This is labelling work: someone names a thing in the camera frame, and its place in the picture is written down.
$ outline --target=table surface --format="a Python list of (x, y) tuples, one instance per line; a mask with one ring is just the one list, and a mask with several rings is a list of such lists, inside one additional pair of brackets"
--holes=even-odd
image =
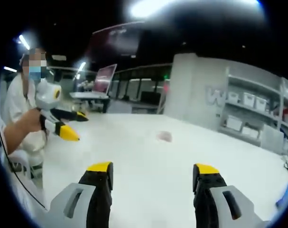
[(105, 93), (101, 92), (72, 92), (70, 96), (73, 99), (108, 99), (109, 97)]
[[(192, 168), (214, 166), (255, 206), (262, 220), (277, 212), (288, 172), (277, 154), (227, 135), (163, 115), (90, 114), (88, 122), (68, 123), (79, 142), (51, 136), (43, 182), (47, 206), (93, 163), (112, 161), (110, 228), (193, 228), (196, 225)], [(173, 141), (157, 139), (169, 131)]]

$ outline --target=dark ceiling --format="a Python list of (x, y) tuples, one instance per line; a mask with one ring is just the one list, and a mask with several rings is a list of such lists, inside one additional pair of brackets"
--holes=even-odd
[[(134, 21), (128, 12), (137, 1), (53, 1), (30, 10), (19, 23), (25, 34), (30, 31), (35, 37), (35, 45), (47, 51), (52, 65), (77, 67), (92, 33)], [(196, 0), (167, 7), (145, 19), (136, 58), (118, 55), (97, 60), (90, 70), (112, 63), (118, 63), (118, 70), (169, 63), (176, 53), (195, 52), (252, 64), (288, 78), (288, 2), (260, 0), (263, 7), (258, 13), (238, 1), (245, 0)], [(9, 44), (7, 66), (17, 64), (20, 50), (16, 46)], [(51, 55), (65, 55), (67, 61), (54, 61)]]

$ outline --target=white table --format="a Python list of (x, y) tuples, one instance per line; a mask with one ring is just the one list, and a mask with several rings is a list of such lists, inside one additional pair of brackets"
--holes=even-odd
[[(193, 228), (194, 163), (214, 166), (255, 205), (263, 220), (276, 213), (288, 172), (277, 154), (163, 115), (91, 114), (70, 122), (79, 142), (51, 137), (43, 168), (46, 201), (78, 182), (93, 163), (114, 163), (111, 228)], [(173, 141), (156, 139), (170, 131)]]
[(70, 93), (70, 96), (73, 99), (77, 99), (80, 100), (81, 102), (91, 102), (91, 101), (101, 101), (103, 104), (102, 107), (102, 112), (106, 113), (107, 109), (108, 109), (108, 105), (110, 102), (110, 98), (105, 94), (105, 93), (101, 93), (101, 92), (96, 92), (96, 91), (92, 91), (92, 92), (72, 92)]

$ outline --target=cable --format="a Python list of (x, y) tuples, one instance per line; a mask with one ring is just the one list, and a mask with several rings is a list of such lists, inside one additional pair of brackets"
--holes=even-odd
[(9, 156), (8, 156), (8, 154), (7, 154), (7, 151), (6, 151), (6, 147), (4, 146), (5, 144), (3, 143), (1, 134), (0, 134), (0, 140), (1, 140), (1, 143), (2, 143), (2, 146), (3, 146), (3, 150), (4, 150), (5, 154), (6, 154), (7, 159), (8, 159), (9, 166), (10, 166), (11, 170), (14, 172), (16, 178), (19, 180), (19, 182), (20, 182), (21, 185), (24, 187), (24, 189), (30, 194), (30, 196), (32, 196), (32, 198), (33, 198), (40, 206), (42, 206), (45, 210), (47, 210), (46, 207), (45, 207), (41, 202), (39, 202), (39, 200), (36, 199), (35, 196), (32, 195), (32, 193), (25, 187), (25, 185), (23, 184), (23, 182), (19, 179), (18, 175), (17, 175), (16, 172), (15, 172), (15, 169), (14, 169), (14, 167), (13, 167), (13, 164), (11, 163), (11, 161), (10, 161), (10, 159), (9, 159)]

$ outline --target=computer monitor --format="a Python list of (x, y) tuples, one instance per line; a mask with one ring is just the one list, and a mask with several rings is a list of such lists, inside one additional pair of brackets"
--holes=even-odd
[(116, 66), (113, 64), (98, 70), (92, 91), (108, 94)]

